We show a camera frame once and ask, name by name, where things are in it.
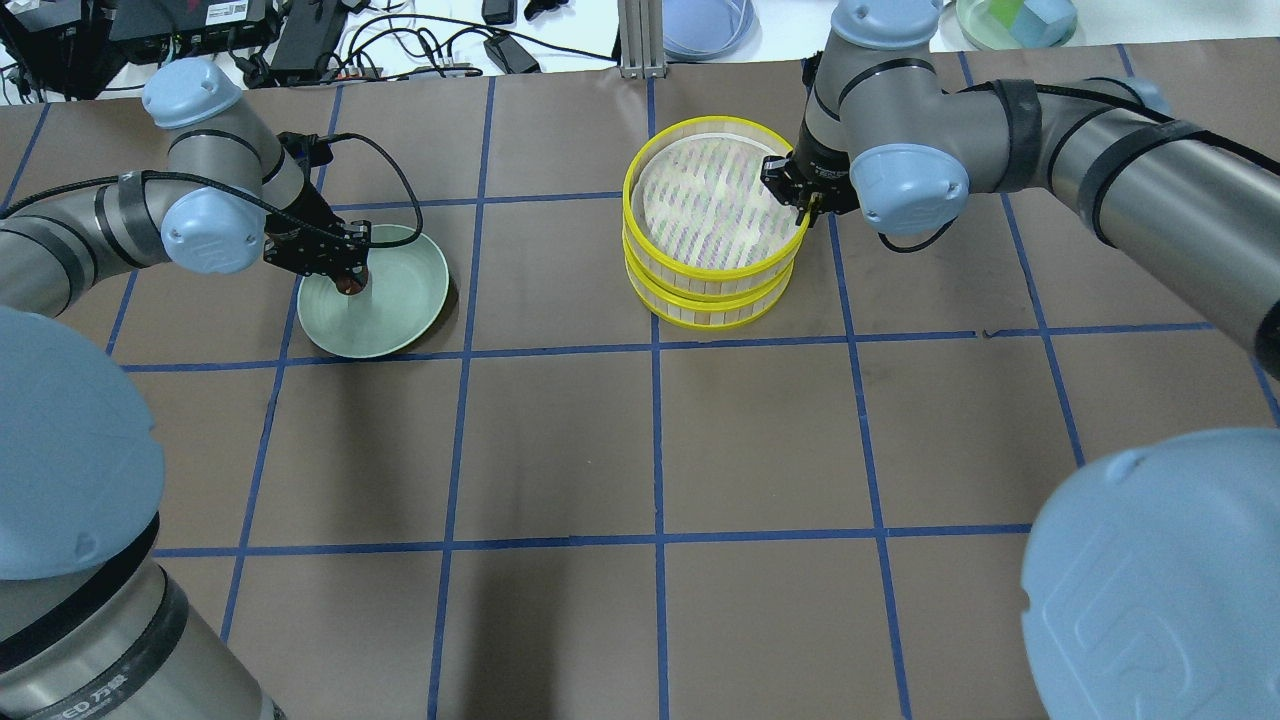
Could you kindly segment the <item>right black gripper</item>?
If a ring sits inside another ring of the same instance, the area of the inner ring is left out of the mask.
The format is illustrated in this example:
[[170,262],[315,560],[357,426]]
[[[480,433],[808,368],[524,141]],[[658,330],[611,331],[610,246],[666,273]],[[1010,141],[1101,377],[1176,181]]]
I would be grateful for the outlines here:
[[850,169],[846,151],[792,150],[786,158],[765,156],[760,182],[773,196],[785,196],[786,205],[797,206],[795,225],[809,229],[817,215],[844,215],[859,209]]

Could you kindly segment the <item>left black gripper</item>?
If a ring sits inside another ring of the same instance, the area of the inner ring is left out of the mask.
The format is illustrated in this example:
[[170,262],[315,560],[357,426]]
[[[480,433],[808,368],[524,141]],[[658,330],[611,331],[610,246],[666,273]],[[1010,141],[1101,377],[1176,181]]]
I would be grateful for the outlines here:
[[348,222],[320,196],[302,195],[268,214],[262,260],[297,275],[353,277],[369,286],[361,251],[371,246],[371,222]]

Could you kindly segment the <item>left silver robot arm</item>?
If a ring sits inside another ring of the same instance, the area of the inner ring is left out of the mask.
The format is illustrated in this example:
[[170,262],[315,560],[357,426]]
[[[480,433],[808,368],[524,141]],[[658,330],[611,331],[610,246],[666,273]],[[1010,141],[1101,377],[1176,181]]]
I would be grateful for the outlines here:
[[280,719],[280,705],[157,564],[165,482],[129,377],[59,316],[100,281],[260,260],[342,290],[367,279],[343,222],[215,64],[160,69],[141,99],[166,169],[35,193],[3,211],[3,716]]

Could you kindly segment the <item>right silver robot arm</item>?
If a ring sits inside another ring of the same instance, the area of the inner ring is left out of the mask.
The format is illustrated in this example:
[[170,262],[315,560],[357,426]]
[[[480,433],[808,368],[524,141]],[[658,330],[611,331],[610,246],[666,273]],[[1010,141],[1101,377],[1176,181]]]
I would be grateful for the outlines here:
[[[1169,115],[1135,79],[947,94],[938,1],[841,1],[796,147],[762,182],[801,218],[940,237],[974,193],[1043,188],[1277,374],[1277,163]],[[1050,496],[1021,635],[1052,719],[1277,716],[1277,430],[1117,451]]]

